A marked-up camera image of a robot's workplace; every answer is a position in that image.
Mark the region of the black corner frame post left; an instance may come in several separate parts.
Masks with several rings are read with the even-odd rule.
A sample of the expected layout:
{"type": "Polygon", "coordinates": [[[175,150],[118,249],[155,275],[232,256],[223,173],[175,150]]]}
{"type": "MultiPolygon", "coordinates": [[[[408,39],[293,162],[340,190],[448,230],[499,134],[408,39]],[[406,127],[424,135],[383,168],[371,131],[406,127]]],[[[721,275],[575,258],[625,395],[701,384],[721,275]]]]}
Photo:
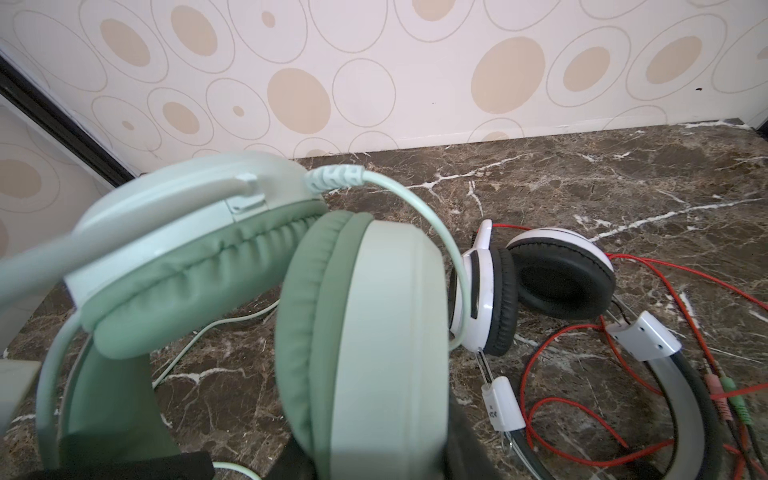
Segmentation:
{"type": "Polygon", "coordinates": [[[50,137],[109,185],[119,187],[136,178],[4,57],[1,57],[1,95],[40,130],[40,135],[50,137]]]}

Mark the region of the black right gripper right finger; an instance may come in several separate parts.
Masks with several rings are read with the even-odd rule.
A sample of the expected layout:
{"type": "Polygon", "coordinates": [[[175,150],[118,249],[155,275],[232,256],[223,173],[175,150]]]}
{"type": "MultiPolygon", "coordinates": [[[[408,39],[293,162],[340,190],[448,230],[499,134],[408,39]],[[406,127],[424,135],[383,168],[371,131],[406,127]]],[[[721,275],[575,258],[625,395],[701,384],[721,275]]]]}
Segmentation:
{"type": "MultiPolygon", "coordinates": [[[[294,436],[275,460],[265,479],[318,479],[313,460],[294,436]]],[[[449,396],[449,428],[444,449],[443,479],[497,479],[498,471],[455,395],[449,396]]]]}

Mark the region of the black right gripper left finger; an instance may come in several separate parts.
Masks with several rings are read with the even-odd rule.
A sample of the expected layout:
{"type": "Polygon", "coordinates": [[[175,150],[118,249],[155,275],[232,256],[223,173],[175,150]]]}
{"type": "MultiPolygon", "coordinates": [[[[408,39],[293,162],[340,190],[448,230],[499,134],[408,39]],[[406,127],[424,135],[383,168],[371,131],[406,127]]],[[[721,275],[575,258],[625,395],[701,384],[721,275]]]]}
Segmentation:
{"type": "Polygon", "coordinates": [[[123,463],[94,464],[30,472],[18,479],[213,479],[215,467],[205,451],[123,463]]]}

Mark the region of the mint green headphones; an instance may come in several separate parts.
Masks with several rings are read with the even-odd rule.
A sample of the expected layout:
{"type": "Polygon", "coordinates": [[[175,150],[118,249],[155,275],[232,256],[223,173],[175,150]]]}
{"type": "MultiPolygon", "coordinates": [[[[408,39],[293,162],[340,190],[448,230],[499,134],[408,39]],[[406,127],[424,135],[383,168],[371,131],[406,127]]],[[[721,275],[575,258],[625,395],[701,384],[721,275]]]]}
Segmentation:
{"type": "Polygon", "coordinates": [[[61,280],[76,306],[38,381],[43,470],[183,454],[151,353],[278,288],[279,399],[318,479],[441,479],[455,254],[423,200],[360,165],[246,151],[113,190],[1,263],[3,304],[61,280]]]}

